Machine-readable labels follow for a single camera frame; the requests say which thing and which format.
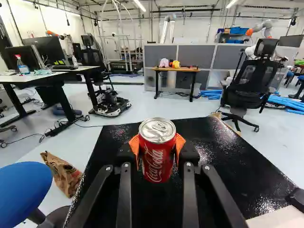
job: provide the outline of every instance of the floor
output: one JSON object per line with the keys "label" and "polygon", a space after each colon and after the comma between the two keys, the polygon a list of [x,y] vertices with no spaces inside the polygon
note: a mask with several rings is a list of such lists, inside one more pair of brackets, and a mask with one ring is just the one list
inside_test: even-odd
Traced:
{"label": "floor", "polygon": [[[287,89],[282,87],[280,94],[284,96],[294,94],[298,89],[298,87],[295,88],[295,83],[296,80]],[[90,121],[77,123],[82,126],[102,126],[135,123],[155,116],[168,119],[204,117],[219,107],[219,100],[209,101],[206,98],[199,98],[190,103],[186,97],[166,95],[165,93],[154,100],[154,92],[144,91],[143,85],[115,85],[115,89],[119,96],[132,102],[132,107],[129,110],[117,118],[92,115]],[[66,84],[64,91],[74,109],[82,110],[83,114],[86,114],[92,108],[84,84]],[[22,90],[16,91],[16,93],[24,95],[24,93],[30,94],[31,91]],[[34,133],[43,134],[47,128],[54,126],[54,122],[60,118],[52,114],[51,108],[45,111],[40,110],[38,104],[26,104],[24,107],[26,110],[36,109],[38,111],[15,123],[18,132],[1,133],[1,138],[6,142],[15,141]],[[0,121],[4,122],[5,119],[11,118],[14,113],[14,108],[5,111],[5,118],[0,119]],[[295,184],[304,188],[302,175],[304,173],[304,154],[301,143],[304,124],[300,124],[304,116],[287,113],[284,110],[264,109],[262,114],[259,114],[258,110],[249,110],[245,118],[260,125],[260,131],[255,133],[252,127],[240,123],[242,137]],[[101,129],[102,127],[82,128],[72,125],[58,136],[45,138],[42,143],[38,142],[40,135],[36,135],[9,144],[4,149],[0,148],[0,167],[21,161],[43,162],[40,153],[49,151],[70,162],[80,171],[84,171]],[[39,208],[48,214],[59,207],[69,205],[71,201],[72,199],[68,199],[53,183]],[[17,227],[29,228],[34,227],[34,224],[26,220],[25,224],[19,224]]]}

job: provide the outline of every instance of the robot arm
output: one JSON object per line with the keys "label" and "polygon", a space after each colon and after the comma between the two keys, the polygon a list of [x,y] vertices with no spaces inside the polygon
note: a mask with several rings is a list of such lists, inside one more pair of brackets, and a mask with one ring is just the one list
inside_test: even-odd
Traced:
{"label": "robot arm", "polygon": [[[265,28],[264,30],[264,37],[265,38],[272,38],[271,36],[271,29],[272,29],[272,21],[271,20],[265,20],[260,24],[256,24],[253,28],[248,29],[246,32],[247,36],[251,36],[254,32],[259,32],[261,31],[263,28]],[[256,56],[254,55],[254,51],[256,49],[256,45],[253,45],[251,47],[247,47],[245,50],[245,53],[248,57],[255,59]],[[277,53],[277,51],[275,50],[275,57],[278,57],[281,61],[288,61],[287,57],[281,56],[280,54]]]}
{"label": "robot arm", "polygon": [[252,33],[259,32],[263,28],[265,28],[265,30],[264,30],[264,37],[265,38],[272,38],[272,36],[270,34],[270,31],[271,31],[271,28],[272,28],[272,21],[271,20],[265,20],[261,24],[257,24],[253,28],[248,29],[247,32],[246,32],[246,35],[247,36],[251,36]]}

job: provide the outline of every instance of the keyboard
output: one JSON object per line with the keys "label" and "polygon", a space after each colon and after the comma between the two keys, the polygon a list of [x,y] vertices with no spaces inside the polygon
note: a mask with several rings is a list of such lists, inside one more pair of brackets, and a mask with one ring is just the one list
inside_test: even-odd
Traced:
{"label": "keyboard", "polygon": [[53,70],[75,70],[75,66],[53,66]]}

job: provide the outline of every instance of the coca-cola can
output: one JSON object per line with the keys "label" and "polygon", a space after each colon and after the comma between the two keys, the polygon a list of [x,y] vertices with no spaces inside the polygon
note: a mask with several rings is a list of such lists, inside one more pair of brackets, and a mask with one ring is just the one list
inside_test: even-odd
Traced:
{"label": "coca-cola can", "polygon": [[173,167],[174,123],[159,117],[147,119],[139,126],[138,136],[145,179],[153,183],[166,182]]}

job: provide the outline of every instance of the spray bottle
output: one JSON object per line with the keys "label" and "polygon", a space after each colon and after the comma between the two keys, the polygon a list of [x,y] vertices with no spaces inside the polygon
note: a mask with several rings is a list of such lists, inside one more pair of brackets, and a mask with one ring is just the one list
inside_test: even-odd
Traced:
{"label": "spray bottle", "polygon": [[22,75],[29,75],[30,70],[27,65],[24,65],[21,61],[21,55],[15,55],[17,58],[17,67]]}
{"label": "spray bottle", "polygon": [[78,68],[78,62],[77,62],[77,59],[74,55],[72,56],[72,61],[73,61],[74,67]]}

